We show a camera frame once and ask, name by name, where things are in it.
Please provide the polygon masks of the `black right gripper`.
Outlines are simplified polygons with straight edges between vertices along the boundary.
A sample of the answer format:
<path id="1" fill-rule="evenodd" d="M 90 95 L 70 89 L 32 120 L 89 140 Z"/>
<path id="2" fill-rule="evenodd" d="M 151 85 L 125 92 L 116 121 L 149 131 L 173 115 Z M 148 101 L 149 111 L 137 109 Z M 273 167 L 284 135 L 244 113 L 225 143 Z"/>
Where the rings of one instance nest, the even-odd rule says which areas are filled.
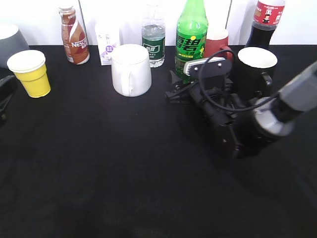
<path id="1" fill-rule="evenodd" d="M 238 129 L 234 126 L 240 118 L 237 109 L 244 109 L 247 103 L 233 92 L 233 82 L 228 78 L 231 65 L 206 66 L 203 69 L 203 84 L 198 81 L 183 83 L 170 70 L 171 90 L 165 92 L 169 103 L 190 103 L 190 98 L 201 109 L 211 124 L 213 138 L 221 153 L 228 158 L 246 158 L 250 148 L 242 142 Z"/>

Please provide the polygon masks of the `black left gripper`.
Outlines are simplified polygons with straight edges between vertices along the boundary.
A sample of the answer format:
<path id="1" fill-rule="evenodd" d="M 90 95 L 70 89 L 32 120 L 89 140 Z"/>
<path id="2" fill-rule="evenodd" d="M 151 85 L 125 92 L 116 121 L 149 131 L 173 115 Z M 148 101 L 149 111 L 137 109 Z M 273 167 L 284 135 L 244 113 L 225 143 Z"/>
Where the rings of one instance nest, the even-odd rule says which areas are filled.
<path id="1" fill-rule="evenodd" d="M 6 122 L 5 110 L 17 90 L 17 81 L 14 75 L 9 75 L 0 80 L 0 125 Z"/>

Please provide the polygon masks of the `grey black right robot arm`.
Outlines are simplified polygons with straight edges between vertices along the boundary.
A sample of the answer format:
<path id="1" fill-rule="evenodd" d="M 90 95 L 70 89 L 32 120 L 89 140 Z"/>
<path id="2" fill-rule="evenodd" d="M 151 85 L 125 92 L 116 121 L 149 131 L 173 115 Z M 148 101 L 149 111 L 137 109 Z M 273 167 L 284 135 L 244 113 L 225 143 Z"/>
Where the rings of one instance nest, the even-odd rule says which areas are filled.
<path id="1" fill-rule="evenodd" d="M 243 158 L 288 136 L 296 118 L 317 106 L 317 65 L 308 66 L 270 96 L 257 93 L 245 100 L 229 77 L 232 63 L 224 58 L 190 62 L 196 82 L 182 84 L 172 74 L 174 90 L 165 96 L 173 103 L 193 101 L 210 125 L 214 147 L 224 157 Z"/>

